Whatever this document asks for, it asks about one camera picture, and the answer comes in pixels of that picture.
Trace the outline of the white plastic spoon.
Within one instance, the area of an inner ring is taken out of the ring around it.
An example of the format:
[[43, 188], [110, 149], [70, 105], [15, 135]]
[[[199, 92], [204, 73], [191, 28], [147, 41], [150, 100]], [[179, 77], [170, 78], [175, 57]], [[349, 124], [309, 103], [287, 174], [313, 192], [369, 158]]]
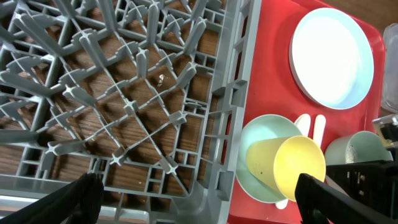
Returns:
[[[300, 130], [300, 132], [304, 135], [304, 136], [308, 136], [309, 134], [309, 130], [310, 130], [310, 125], [311, 125], [311, 117], [309, 114], [302, 114], [300, 115], [294, 122], [294, 124], [296, 125], [296, 127], [298, 127], [298, 129]], [[284, 199], [280, 202], [275, 203], [275, 206], [279, 209], [279, 210], [283, 210], [286, 208], [287, 204], [288, 204], [289, 200], [288, 199]]]

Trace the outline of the light blue plate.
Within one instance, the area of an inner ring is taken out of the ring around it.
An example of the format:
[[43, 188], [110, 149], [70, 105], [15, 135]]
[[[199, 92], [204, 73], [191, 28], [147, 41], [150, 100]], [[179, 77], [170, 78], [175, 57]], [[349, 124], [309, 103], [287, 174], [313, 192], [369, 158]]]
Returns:
[[312, 101], [334, 110], [360, 104], [374, 78], [373, 52], [362, 28], [330, 7], [308, 12], [290, 40], [289, 65]]

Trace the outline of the grey dishwasher rack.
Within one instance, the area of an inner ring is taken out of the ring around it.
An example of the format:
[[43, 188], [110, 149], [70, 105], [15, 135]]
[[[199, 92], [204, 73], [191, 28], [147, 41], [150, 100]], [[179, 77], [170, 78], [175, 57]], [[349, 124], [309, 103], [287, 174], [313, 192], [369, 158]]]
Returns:
[[100, 223], [226, 223], [260, 1], [2, 1], [1, 218], [81, 173]]

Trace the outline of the red plastic tray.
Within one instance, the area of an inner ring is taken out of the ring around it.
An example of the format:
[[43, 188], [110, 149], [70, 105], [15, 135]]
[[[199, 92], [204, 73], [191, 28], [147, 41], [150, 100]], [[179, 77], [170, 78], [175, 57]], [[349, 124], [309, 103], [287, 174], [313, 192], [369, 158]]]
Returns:
[[308, 12], [328, 7], [312, 0], [261, 1], [261, 12], [252, 61], [244, 124], [264, 114], [278, 114], [295, 121], [301, 114], [312, 118], [322, 114], [326, 128], [322, 149], [343, 136], [372, 131], [372, 120], [380, 115], [386, 48], [380, 32], [357, 19], [370, 43], [374, 59], [374, 78], [365, 99], [348, 110], [332, 110], [307, 98], [294, 81], [289, 66], [289, 44], [301, 18]]

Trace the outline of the white plastic fork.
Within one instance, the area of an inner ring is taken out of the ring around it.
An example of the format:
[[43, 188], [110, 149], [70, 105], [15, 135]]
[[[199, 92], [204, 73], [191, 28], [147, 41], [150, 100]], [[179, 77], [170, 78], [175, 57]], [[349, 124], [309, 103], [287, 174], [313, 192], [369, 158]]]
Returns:
[[315, 118], [315, 124], [313, 127], [313, 140], [319, 147], [322, 145], [323, 135], [326, 126], [326, 118], [324, 115], [319, 114]]

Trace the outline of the clear plastic bin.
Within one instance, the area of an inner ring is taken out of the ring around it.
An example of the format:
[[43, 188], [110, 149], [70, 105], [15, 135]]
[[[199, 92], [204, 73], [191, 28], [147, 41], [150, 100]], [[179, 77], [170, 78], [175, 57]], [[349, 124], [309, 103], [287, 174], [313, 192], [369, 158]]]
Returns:
[[386, 45], [382, 107], [397, 113], [397, 23], [385, 28], [383, 33]]

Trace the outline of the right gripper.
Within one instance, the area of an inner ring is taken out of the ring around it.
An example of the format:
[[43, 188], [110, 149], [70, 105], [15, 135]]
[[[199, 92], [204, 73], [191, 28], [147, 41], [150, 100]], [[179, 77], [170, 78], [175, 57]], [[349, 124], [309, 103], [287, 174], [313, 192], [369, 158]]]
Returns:
[[351, 198], [389, 218], [397, 217], [397, 164], [393, 161], [328, 165], [326, 175]]

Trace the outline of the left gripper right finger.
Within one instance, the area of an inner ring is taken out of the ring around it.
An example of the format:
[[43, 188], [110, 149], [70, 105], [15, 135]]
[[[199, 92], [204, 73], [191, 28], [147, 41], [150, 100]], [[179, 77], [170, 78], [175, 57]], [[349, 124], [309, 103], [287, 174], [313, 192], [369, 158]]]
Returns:
[[393, 220], [308, 174], [300, 174], [295, 198], [302, 224], [396, 224]]

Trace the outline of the green bowl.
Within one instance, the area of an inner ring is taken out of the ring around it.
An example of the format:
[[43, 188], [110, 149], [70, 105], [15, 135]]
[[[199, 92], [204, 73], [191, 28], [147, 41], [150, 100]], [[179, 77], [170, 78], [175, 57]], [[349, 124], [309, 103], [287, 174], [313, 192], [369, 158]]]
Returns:
[[392, 161], [393, 157], [379, 136], [370, 131], [338, 138], [325, 151], [327, 166], [379, 160]]

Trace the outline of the light blue saucer bowl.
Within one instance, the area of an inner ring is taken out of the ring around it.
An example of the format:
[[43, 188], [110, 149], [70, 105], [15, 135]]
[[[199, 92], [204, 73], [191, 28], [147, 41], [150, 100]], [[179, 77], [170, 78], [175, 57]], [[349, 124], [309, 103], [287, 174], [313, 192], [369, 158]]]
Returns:
[[236, 178], [241, 188], [254, 200], [262, 203], [278, 203], [286, 198], [252, 175], [246, 165], [246, 154], [253, 143], [266, 139], [301, 135], [291, 120], [277, 115], [265, 114], [254, 118], [242, 130], [239, 143]]

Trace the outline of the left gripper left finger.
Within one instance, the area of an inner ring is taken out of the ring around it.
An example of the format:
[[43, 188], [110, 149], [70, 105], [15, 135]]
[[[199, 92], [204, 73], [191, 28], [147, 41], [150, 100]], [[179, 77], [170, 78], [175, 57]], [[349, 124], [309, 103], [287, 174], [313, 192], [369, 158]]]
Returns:
[[103, 202], [104, 185], [100, 175], [83, 174], [76, 181], [4, 217], [4, 224], [94, 224]]

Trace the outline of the yellow plastic cup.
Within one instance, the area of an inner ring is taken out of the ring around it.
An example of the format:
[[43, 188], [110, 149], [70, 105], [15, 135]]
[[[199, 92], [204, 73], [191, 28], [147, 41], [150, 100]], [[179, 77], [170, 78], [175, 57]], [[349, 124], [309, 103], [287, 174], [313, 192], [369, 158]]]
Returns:
[[323, 151], [306, 136], [257, 141], [248, 148], [246, 165], [254, 177], [293, 202], [300, 174], [321, 182], [326, 176]]

